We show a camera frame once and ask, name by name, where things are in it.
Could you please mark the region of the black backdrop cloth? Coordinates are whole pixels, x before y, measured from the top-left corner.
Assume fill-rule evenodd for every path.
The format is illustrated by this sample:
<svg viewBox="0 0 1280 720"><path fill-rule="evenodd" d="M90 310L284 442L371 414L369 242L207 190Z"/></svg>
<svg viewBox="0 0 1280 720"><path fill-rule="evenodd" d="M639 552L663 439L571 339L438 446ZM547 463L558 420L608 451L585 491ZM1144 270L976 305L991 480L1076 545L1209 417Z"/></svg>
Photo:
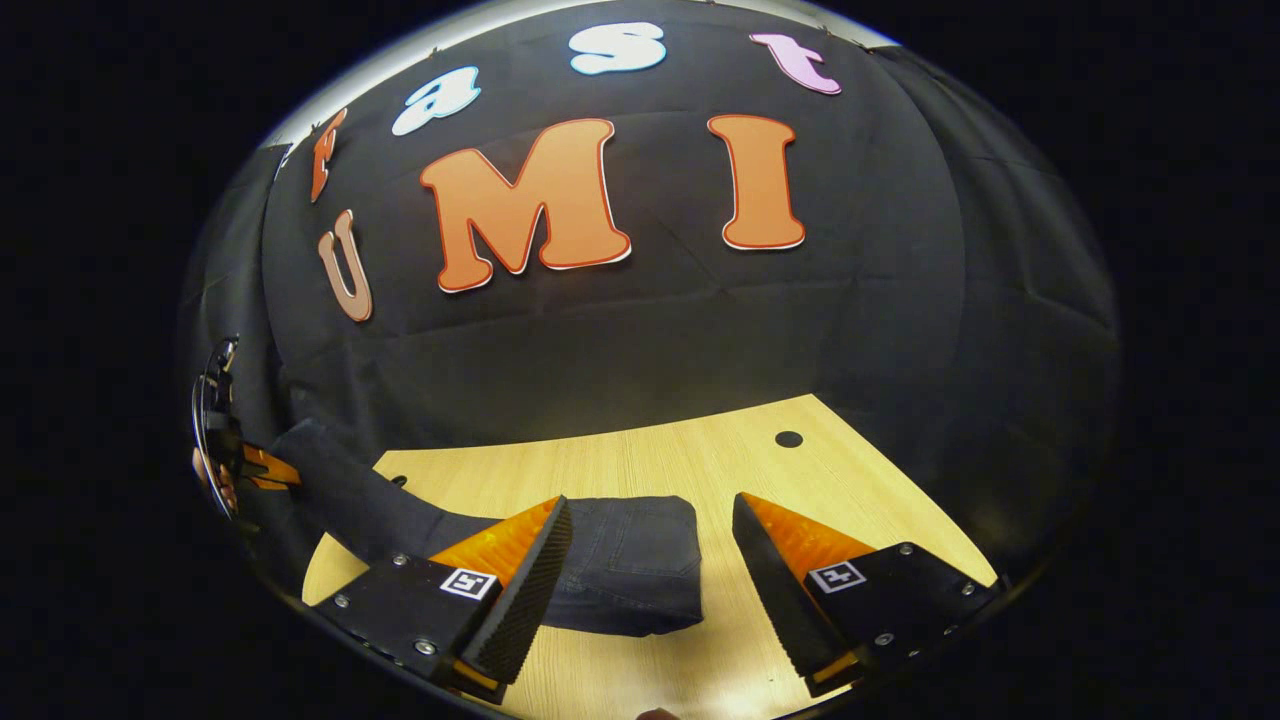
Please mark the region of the black backdrop cloth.
<svg viewBox="0 0 1280 720"><path fill-rule="evenodd" d="M774 3L499 3L334 85L243 164L195 246L174 404L239 337L236 407L312 418L366 461L649 427L814 395L1000 577L1078 510L1120 375L1114 283L1068 183L915 53ZM476 149L515 178L599 118L631 254L445 264L419 173Z"/></svg>

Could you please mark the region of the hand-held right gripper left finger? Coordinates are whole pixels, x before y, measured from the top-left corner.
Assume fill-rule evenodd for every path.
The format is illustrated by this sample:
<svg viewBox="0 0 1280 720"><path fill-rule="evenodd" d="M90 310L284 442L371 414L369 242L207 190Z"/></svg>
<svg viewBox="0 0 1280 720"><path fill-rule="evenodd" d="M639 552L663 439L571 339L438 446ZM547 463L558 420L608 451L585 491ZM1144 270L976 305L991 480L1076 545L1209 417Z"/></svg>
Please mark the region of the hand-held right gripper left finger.
<svg viewBox="0 0 1280 720"><path fill-rule="evenodd" d="M315 605L394 670L502 703L550 605L571 539L566 497L536 503L426 557L397 551Z"/></svg>

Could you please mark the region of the dark grey jeans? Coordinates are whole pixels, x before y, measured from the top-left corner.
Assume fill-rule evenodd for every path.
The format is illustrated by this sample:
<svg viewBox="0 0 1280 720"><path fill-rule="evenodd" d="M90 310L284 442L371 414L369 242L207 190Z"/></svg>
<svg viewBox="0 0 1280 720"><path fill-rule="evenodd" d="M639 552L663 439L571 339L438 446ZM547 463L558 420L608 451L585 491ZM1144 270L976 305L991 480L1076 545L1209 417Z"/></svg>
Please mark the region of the dark grey jeans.
<svg viewBox="0 0 1280 720"><path fill-rule="evenodd" d="M270 446L300 473L302 514L365 562L429 557L498 527L447 511L381 477L312 419ZM701 552L692 505L676 496L572 498L572 538L544 624L643 638L694 626L701 609Z"/></svg>

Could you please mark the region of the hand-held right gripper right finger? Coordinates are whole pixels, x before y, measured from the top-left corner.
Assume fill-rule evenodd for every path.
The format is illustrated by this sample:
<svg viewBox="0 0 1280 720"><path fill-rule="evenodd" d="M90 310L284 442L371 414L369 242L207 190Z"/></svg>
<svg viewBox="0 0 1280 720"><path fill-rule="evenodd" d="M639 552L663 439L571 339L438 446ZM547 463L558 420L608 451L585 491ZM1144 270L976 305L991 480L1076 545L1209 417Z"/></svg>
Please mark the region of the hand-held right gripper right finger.
<svg viewBox="0 0 1280 720"><path fill-rule="evenodd" d="M746 492L732 533L765 615L817 698L934 650L1001 593L905 541L874 548Z"/></svg>

